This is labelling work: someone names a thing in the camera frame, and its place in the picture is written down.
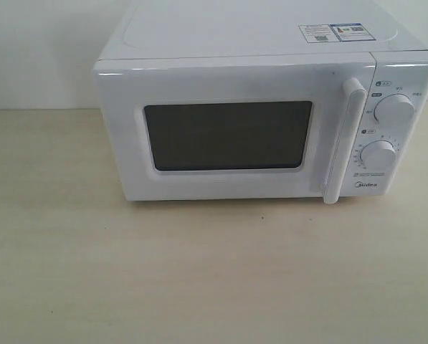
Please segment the white microwave door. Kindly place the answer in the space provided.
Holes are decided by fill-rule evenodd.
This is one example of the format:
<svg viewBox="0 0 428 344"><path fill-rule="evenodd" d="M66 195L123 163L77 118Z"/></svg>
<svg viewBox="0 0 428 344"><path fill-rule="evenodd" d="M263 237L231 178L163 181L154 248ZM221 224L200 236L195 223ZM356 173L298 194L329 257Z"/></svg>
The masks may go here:
<svg viewBox="0 0 428 344"><path fill-rule="evenodd" d="M368 53L98 61L129 201L341 196L374 78Z"/></svg>

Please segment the white microwave oven body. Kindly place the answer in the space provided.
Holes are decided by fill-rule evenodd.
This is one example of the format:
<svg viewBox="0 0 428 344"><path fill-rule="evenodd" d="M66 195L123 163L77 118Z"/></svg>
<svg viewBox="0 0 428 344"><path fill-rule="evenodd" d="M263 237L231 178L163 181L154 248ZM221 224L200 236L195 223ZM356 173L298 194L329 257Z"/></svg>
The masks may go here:
<svg viewBox="0 0 428 344"><path fill-rule="evenodd" d="M376 40L307 43L299 29L347 23L361 23ZM379 196L389 190L427 100L428 46L372 1L134 1L97 62L355 53L370 54L376 69L339 198ZM384 127L374 109L394 94L406 95L415 114L408 123ZM360 154L378 140L393 145L396 161L369 170Z"/></svg>

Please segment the printed paper instruction sheet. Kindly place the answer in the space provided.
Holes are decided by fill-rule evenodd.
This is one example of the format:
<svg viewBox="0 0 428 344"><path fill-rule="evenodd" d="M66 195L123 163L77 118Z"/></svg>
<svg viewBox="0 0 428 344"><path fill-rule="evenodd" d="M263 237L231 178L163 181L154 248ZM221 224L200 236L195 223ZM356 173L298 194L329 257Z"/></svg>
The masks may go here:
<svg viewBox="0 0 428 344"><path fill-rule="evenodd" d="M307 43L369 42L376 39L361 23L300 25Z"/></svg>

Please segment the white lower timer knob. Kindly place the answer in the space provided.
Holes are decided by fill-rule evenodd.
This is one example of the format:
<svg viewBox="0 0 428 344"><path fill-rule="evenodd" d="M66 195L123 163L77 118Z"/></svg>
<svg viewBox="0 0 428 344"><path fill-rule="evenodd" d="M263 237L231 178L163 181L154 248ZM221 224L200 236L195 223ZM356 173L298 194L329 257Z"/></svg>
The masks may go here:
<svg viewBox="0 0 428 344"><path fill-rule="evenodd" d="M367 169L382 171L395 163L396 151L390 142L378 140L369 143L362 149L360 159Z"/></svg>

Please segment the white upper power knob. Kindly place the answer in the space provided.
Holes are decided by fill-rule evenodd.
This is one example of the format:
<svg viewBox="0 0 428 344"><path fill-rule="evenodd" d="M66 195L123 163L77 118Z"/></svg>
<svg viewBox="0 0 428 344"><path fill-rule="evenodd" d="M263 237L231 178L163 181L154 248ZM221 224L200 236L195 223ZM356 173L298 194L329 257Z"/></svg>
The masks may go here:
<svg viewBox="0 0 428 344"><path fill-rule="evenodd" d="M414 105L406 95L402 94L385 97L374 109L376 121L384 127L408 123L414 114Z"/></svg>

